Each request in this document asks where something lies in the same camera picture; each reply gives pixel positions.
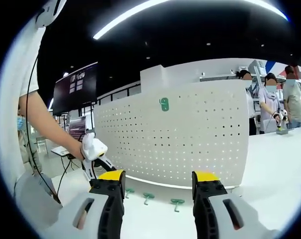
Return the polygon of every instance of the display screen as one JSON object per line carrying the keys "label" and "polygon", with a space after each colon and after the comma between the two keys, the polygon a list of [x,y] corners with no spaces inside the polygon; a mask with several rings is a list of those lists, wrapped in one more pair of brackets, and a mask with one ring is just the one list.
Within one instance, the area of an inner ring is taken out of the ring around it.
{"label": "display screen", "polygon": [[96,101],[97,64],[75,71],[55,83],[53,114],[79,109]]}
{"label": "display screen", "polygon": [[86,130],[85,116],[70,120],[69,134],[78,141],[82,141]]}

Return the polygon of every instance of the green peg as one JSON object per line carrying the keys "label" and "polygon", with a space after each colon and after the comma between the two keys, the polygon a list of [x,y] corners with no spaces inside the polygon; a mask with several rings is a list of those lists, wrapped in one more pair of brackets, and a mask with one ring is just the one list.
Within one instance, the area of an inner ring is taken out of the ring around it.
{"label": "green peg", "polygon": [[128,198],[128,194],[129,194],[129,193],[134,193],[134,192],[135,192],[135,190],[134,190],[133,188],[127,188],[127,189],[125,189],[125,191],[126,191],[126,196],[125,196],[125,198]]}
{"label": "green peg", "polygon": [[182,200],[182,199],[171,199],[170,201],[171,201],[171,203],[176,205],[174,211],[177,213],[179,213],[179,210],[177,210],[178,205],[183,204],[185,202],[185,200]]}
{"label": "green peg", "polygon": [[152,198],[155,197],[155,196],[154,196],[153,194],[151,194],[151,193],[143,193],[143,195],[144,195],[144,197],[146,198],[146,200],[145,200],[145,202],[144,202],[145,205],[148,205],[148,203],[147,203],[147,200],[148,200],[148,199],[152,199]]}

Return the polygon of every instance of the white pegboard wall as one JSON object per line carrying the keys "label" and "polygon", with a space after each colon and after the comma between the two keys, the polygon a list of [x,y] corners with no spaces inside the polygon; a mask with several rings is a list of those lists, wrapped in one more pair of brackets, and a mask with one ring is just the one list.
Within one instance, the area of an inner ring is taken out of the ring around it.
{"label": "white pegboard wall", "polygon": [[[169,110],[159,100],[168,98]],[[248,150],[248,107],[241,80],[187,84],[94,108],[96,136],[127,175],[191,186],[194,170],[225,186],[241,183]]]}

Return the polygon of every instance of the white countertop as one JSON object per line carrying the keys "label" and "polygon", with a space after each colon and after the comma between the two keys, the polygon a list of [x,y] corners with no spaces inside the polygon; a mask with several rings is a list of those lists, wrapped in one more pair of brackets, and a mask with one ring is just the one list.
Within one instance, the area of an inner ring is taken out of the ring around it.
{"label": "white countertop", "polygon": [[[60,176],[53,179],[57,188]],[[126,187],[135,193],[124,200],[121,238],[196,238],[192,215],[191,190],[148,185],[126,178]],[[90,186],[81,169],[65,175],[60,200],[65,205]],[[143,192],[155,199],[144,205]],[[275,133],[249,137],[249,148],[242,184],[233,193],[242,195],[259,213],[268,229],[282,231],[301,206],[301,128],[286,135]],[[174,212],[170,198],[183,198],[185,204]]]}

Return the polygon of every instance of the black ceiling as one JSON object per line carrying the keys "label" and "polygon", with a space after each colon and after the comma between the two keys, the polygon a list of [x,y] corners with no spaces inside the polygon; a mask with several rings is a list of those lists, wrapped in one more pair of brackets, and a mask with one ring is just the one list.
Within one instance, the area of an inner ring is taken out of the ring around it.
{"label": "black ceiling", "polygon": [[118,15],[145,1],[67,1],[47,27],[39,51],[39,92],[47,104],[64,72],[96,61],[98,95],[138,81],[141,70],[159,64],[228,57],[300,61],[301,0],[272,3],[289,22],[239,0],[171,0],[133,15],[99,40],[92,38]]}

